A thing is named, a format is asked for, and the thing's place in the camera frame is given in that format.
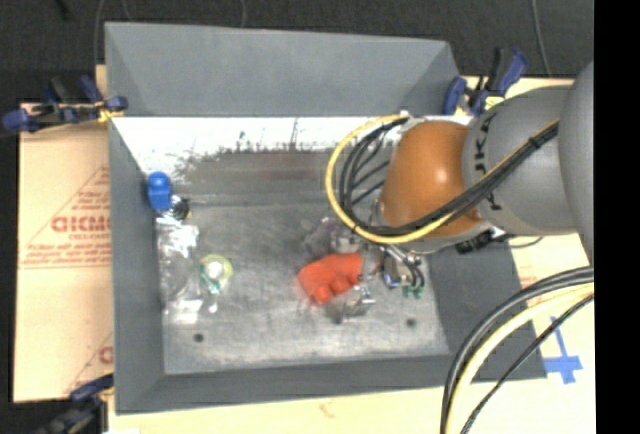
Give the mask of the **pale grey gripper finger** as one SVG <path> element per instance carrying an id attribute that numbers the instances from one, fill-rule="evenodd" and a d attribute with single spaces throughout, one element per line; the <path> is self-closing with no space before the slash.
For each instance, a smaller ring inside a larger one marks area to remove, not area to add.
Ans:
<path id="1" fill-rule="evenodd" d="M 325 311 L 332 322 L 342 324 L 352 318 L 366 315 L 375 304 L 376 299 L 368 286 L 355 285 L 332 298 L 325 305 Z"/>
<path id="2" fill-rule="evenodd" d="M 362 240 L 333 218 L 322 219 L 304 236 L 304 249 L 308 256 L 351 254 L 360 252 L 362 248 Z"/>

